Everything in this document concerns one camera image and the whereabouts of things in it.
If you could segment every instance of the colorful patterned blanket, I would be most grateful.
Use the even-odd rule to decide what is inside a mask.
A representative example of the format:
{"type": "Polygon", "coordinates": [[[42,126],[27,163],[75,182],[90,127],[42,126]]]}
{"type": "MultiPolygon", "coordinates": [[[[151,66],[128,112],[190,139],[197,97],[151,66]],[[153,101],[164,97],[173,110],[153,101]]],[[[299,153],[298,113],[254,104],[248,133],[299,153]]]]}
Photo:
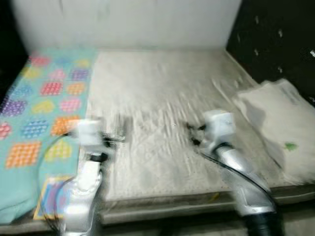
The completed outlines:
{"type": "Polygon", "coordinates": [[[55,138],[83,118],[92,66],[90,50],[33,54],[0,107],[0,223],[32,210],[46,178],[74,175],[79,147],[55,138]]]}

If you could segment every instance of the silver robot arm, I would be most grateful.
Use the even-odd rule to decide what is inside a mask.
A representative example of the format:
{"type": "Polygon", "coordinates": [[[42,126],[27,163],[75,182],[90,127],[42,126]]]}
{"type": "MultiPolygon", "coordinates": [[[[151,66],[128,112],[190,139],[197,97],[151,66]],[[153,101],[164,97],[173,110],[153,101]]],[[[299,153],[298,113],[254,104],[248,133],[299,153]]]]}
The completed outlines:
{"type": "Polygon", "coordinates": [[[115,154],[116,143],[124,142],[126,133],[109,137],[101,131],[97,120],[80,120],[74,129],[74,138],[84,148],[89,159],[71,182],[68,204],[63,211],[62,236],[101,235],[96,213],[99,205],[99,191],[103,181],[102,162],[115,154]]]}
{"type": "Polygon", "coordinates": [[[233,115],[214,110],[205,113],[203,156],[225,165],[223,181],[231,189],[235,209],[243,218],[250,236],[283,236],[282,221],[266,182],[245,156],[231,145],[233,115]]]}

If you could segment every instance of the wrinkled fabric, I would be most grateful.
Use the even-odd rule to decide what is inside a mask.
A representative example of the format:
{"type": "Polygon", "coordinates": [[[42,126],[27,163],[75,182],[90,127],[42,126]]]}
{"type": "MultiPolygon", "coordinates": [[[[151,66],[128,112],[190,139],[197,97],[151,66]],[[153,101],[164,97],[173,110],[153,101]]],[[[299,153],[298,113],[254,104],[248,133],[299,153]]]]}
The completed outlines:
{"type": "Polygon", "coordinates": [[[224,52],[101,52],[94,65],[87,116],[107,132],[118,114],[132,118],[128,142],[108,167],[104,200],[141,199],[222,191],[219,168],[196,154],[183,122],[202,124],[212,109],[233,112],[233,144],[271,186],[286,185],[263,143],[226,94],[250,87],[224,52]]]}
{"type": "Polygon", "coordinates": [[[287,80],[239,92],[235,104],[292,185],[315,180],[315,110],[287,80]]]}

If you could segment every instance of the black hose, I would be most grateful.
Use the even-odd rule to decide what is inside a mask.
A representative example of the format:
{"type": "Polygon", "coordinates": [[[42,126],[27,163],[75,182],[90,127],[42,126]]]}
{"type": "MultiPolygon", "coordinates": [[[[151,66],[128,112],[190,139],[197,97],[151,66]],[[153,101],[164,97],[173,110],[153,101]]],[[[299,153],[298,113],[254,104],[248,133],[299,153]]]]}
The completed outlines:
{"type": "Polygon", "coordinates": [[[213,163],[221,166],[222,168],[234,173],[234,174],[237,174],[238,176],[242,177],[244,180],[246,180],[247,182],[249,182],[250,184],[252,184],[253,186],[257,187],[260,191],[262,191],[266,198],[271,202],[271,204],[273,205],[273,208],[275,209],[275,211],[278,211],[278,204],[275,202],[274,198],[271,196],[270,192],[267,191],[266,189],[264,189],[263,187],[260,186],[260,184],[256,183],[253,179],[249,178],[247,175],[243,174],[242,172],[228,166],[228,165],[225,165],[224,163],[218,161],[217,159],[213,158],[212,156],[210,155],[207,155],[205,153],[199,153],[201,154],[205,159],[209,160],[209,161],[212,161],[213,163]]]}
{"type": "Polygon", "coordinates": [[[58,195],[60,194],[61,190],[63,189],[63,187],[70,183],[71,181],[73,181],[75,179],[75,177],[71,177],[67,180],[65,180],[64,182],[62,182],[58,188],[56,189],[56,193],[55,193],[55,197],[54,197],[54,202],[53,202],[53,212],[54,212],[54,220],[55,220],[55,224],[54,226],[56,227],[56,229],[58,230],[58,232],[60,232],[60,222],[59,222],[59,218],[58,218],[58,213],[57,213],[57,199],[58,199],[58,195]]]}
{"type": "Polygon", "coordinates": [[[282,219],[278,213],[248,215],[243,220],[248,236],[284,236],[282,219]]]}
{"type": "Polygon", "coordinates": [[[42,157],[41,157],[41,158],[39,159],[39,161],[38,161],[38,169],[37,169],[37,173],[36,173],[36,175],[37,175],[37,180],[38,180],[37,192],[38,192],[38,194],[39,194],[39,198],[38,198],[38,199],[39,199],[39,200],[38,200],[38,201],[39,201],[39,207],[40,207],[40,210],[41,210],[41,212],[42,212],[42,214],[43,214],[43,216],[44,216],[44,219],[45,219],[46,224],[47,224],[47,225],[49,226],[49,228],[50,228],[53,232],[55,232],[55,233],[58,233],[58,228],[57,228],[55,222],[47,216],[45,206],[42,204],[42,197],[43,197],[43,196],[41,196],[41,190],[40,190],[41,186],[40,186],[40,184],[39,184],[39,169],[40,169],[40,166],[41,166],[41,164],[42,164],[42,162],[43,162],[43,160],[44,160],[45,154],[49,151],[49,149],[50,149],[56,142],[58,142],[60,139],[62,139],[62,138],[65,137],[65,136],[68,136],[68,135],[69,135],[69,133],[62,134],[62,135],[58,136],[57,138],[55,138],[55,139],[49,144],[49,146],[45,149],[45,151],[44,151],[42,157]]]}

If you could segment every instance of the black cable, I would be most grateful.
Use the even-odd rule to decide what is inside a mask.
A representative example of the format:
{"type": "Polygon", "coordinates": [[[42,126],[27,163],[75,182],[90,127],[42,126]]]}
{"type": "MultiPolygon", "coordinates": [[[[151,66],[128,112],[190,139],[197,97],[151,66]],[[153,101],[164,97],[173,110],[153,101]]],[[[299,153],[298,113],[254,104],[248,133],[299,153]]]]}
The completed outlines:
{"type": "MultiPolygon", "coordinates": [[[[40,166],[45,158],[45,154],[47,153],[47,151],[56,143],[58,142],[60,139],[62,139],[63,137],[65,136],[68,136],[69,133],[65,133],[63,135],[60,135],[58,136],[57,138],[55,138],[51,144],[45,149],[43,155],[42,155],[42,158],[40,158],[39,162],[38,162],[38,169],[37,169],[37,179],[38,179],[38,182],[39,182],[39,169],[40,169],[40,166]]],[[[54,225],[54,222],[49,219],[47,217],[47,213],[46,213],[46,210],[45,210],[45,207],[42,205],[42,196],[41,196],[41,189],[40,189],[40,184],[37,185],[37,191],[39,193],[39,207],[40,207],[40,210],[45,218],[45,222],[47,223],[47,225],[49,226],[49,228],[54,231],[55,233],[58,233],[58,228],[56,225],[54,225]]]]}
{"type": "MultiPolygon", "coordinates": [[[[201,141],[196,139],[191,130],[205,130],[206,129],[206,125],[202,125],[198,128],[195,128],[193,127],[192,125],[190,125],[189,123],[186,123],[186,128],[188,129],[189,131],[189,139],[190,141],[193,143],[194,146],[199,146],[201,144],[201,141]]],[[[228,166],[228,165],[225,165],[224,163],[218,161],[217,159],[203,153],[203,152],[200,152],[199,154],[201,154],[204,158],[214,162],[215,164],[221,166],[222,168],[225,168],[227,170],[229,170],[230,172],[233,172],[235,174],[237,174],[238,176],[242,177],[243,179],[245,179],[247,182],[251,183],[252,185],[254,185],[255,187],[259,188],[265,195],[266,197],[268,198],[268,200],[271,202],[271,204],[274,206],[275,210],[278,209],[278,204],[275,202],[275,200],[273,199],[273,197],[270,195],[270,192],[267,191],[266,189],[264,189],[263,187],[261,187],[258,183],[256,183],[253,179],[249,178],[248,176],[246,176],[245,174],[243,174],[242,172],[228,166]]]]}
{"type": "Polygon", "coordinates": [[[240,171],[238,171],[238,170],[236,170],[236,169],[234,169],[234,168],[232,168],[232,167],[230,167],[230,166],[228,166],[228,165],[225,165],[224,163],[218,161],[217,159],[215,159],[215,158],[213,158],[213,157],[211,157],[211,156],[209,156],[209,155],[207,155],[207,154],[205,154],[205,153],[203,153],[203,152],[200,152],[200,154],[201,154],[204,158],[206,158],[206,159],[212,161],[213,163],[215,163],[215,164],[221,166],[222,168],[227,169],[227,170],[230,171],[230,172],[233,172],[233,173],[237,174],[238,176],[240,176],[240,177],[242,177],[243,179],[245,179],[247,182],[249,182],[249,183],[251,183],[252,185],[254,185],[255,187],[259,188],[259,189],[266,195],[266,197],[268,198],[268,200],[269,200],[269,201],[271,202],[271,204],[274,206],[275,210],[278,209],[278,204],[275,202],[275,200],[273,199],[273,197],[270,195],[270,192],[267,191],[266,189],[264,189],[263,187],[261,187],[261,186],[260,186],[258,183],[256,183],[253,179],[249,178],[248,176],[246,176],[246,175],[243,174],[242,172],[240,172],[240,171]]]}
{"type": "Polygon", "coordinates": [[[62,182],[62,183],[58,186],[58,188],[57,188],[57,190],[56,190],[55,197],[54,197],[54,204],[53,204],[53,213],[54,213],[54,220],[55,220],[55,222],[56,222],[56,225],[55,225],[56,227],[58,227],[58,222],[59,222],[59,218],[58,218],[58,215],[57,215],[57,199],[58,199],[58,195],[59,195],[60,191],[63,189],[63,187],[64,187],[67,183],[73,181],[74,178],[75,178],[75,177],[71,177],[71,178],[65,180],[64,182],[62,182]]]}

